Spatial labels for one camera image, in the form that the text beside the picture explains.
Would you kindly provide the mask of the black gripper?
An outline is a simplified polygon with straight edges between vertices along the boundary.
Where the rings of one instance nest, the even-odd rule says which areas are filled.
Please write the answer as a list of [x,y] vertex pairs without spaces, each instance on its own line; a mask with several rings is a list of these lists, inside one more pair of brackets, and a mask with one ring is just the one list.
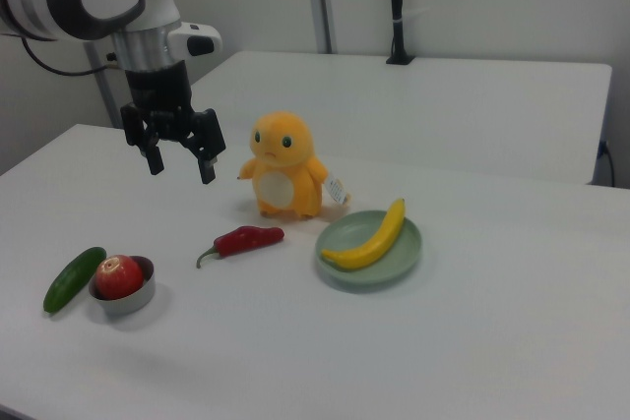
[[152,175],[164,170],[158,139],[180,142],[197,158],[201,181],[216,178],[214,166],[226,144],[216,112],[195,112],[184,61],[150,72],[126,72],[132,101],[120,108],[127,144],[137,147]]

